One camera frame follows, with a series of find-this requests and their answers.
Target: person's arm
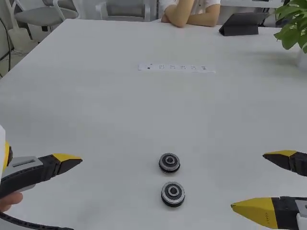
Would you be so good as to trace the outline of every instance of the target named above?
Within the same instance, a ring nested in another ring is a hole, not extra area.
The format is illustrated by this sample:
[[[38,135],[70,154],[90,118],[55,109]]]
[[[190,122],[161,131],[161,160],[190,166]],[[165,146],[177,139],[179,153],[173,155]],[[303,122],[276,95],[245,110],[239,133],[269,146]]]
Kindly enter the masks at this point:
[[[187,24],[215,27],[220,15],[220,4],[206,8],[206,13],[191,15]]]
[[[168,6],[164,13],[173,25],[184,27],[191,14],[193,4],[194,0],[180,0],[178,5]]]

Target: ball bearing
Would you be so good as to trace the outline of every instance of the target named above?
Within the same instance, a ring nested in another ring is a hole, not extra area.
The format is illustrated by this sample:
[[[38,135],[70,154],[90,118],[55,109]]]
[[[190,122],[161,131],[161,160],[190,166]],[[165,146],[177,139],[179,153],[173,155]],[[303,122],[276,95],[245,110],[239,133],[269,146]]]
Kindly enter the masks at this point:
[[[167,182],[162,187],[161,198],[167,206],[178,207],[184,201],[184,189],[181,184],[177,182]]]
[[[159,166],[165,173],[174,173],[180,168],[179,157],[173,153],[165,153],[160,158]]]

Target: person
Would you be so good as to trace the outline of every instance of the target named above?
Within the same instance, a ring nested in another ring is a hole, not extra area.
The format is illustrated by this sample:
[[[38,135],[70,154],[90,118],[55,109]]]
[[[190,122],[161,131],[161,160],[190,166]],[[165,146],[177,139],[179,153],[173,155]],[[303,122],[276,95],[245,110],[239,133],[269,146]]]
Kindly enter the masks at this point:
[[[161,22],[172,23],[177,27],[186,24],[214,27],[220,15],[221,0],[159,1],[163,11]]]
[[[0,211],[6,212],[11,208],[12,205],[19,204],[23,199],[23,194],[21,193],[12,193],[6,196],[3,199],[0,199]]]

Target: black tablet case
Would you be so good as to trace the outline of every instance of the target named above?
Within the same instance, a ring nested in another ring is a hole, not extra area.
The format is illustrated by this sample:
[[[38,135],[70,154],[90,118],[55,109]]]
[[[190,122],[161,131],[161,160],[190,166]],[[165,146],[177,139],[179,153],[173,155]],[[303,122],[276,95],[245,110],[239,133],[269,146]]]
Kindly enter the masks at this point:
[[[258,35],[258,25],[268,13],[234,13],[220,28],[223,36]]]

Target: white wall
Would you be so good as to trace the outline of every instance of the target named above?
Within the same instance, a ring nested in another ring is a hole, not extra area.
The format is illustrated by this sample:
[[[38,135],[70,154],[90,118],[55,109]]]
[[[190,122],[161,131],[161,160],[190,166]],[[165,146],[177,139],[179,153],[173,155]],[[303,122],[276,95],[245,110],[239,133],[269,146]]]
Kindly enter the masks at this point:
[[[5,1],[3,0],[0,0],[0,17],[4,21],[4,23],[6,23],[6,26],[11,29],[12,24],[10,20],[10,15],[8,13],[8,8],[5,4]],[[6,40],[5,30],[3,28],[3,25],[0,23],[0,57],[4,56],[8,51],[9,49]]]

